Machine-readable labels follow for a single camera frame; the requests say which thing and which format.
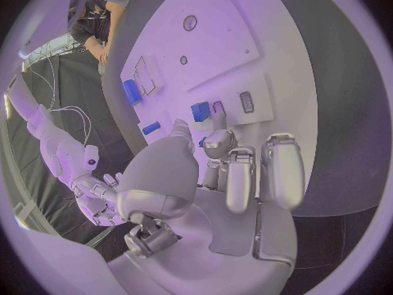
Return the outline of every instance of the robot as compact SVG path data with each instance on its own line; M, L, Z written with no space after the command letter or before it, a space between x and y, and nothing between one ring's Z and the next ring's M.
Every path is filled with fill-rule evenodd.
M56 127L20 74L7 95L39 139L51 173L74 192L91 222L137 224L124 237L130 251L119 259L117 270L140 270L162 294L200 294L201 285L205 294L282 290L297 256L290 211L305 194L294 136L273 134L258 150L259 197L256 150L238 145L222 111L214 115L214 130L203 143L209 161L202 185L191 131L181 119L175 120L169 136L138 153L123 174L107 175L102 182L92 176L98 148L83 146ZM127 284L125 278L117 279Z

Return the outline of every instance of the hole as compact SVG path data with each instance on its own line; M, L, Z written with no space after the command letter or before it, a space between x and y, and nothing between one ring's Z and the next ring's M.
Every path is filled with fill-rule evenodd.
M186 56L181 56L180 57L180 63L185 65L188 62L187 57Z
M186 31L192 31L195 29L195 26L197 26L197 23L198 20L195 16L188 15L188 17L184 19L183 27Z

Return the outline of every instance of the gray surface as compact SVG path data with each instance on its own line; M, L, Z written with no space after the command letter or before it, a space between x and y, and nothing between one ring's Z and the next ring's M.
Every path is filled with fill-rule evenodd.
M197 188L194 204L203 210L212 225L210 251L238 257L250 252L255 235L255 200L245 213L235 214L225 205L225 193Z
M282 0L309 52L318 101L314 168L297 216L379 203L391 150L384 85L364 41L330 0Z
M109 109L134 155L147 143L138 128L138 116L122 91L120 73L142 29L164 1L130 0L113 38L111 54L102 77L103 94Z

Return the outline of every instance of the blue cylinder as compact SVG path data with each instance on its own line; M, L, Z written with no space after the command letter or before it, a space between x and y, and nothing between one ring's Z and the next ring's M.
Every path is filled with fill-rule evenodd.
M142 129L142 132L144 135L148 135L149 133L152 133L153 131L156 131L157 129L161 128L160 123L156 121L155 123L152 123L151 125L148 125L147 127Z
M131 106L135 106L142 101L141 93L139 92L138 86L134 80L127 80L123 82L121 87Z

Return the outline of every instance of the man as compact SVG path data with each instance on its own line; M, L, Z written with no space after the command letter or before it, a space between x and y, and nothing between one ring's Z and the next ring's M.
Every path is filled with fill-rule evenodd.
M104 0L90 0L84 4L84 10L71 29L71 35L84 45L101 65L106 65L113 35L116 32L124 7ZM105 47L97 41L107 42Z

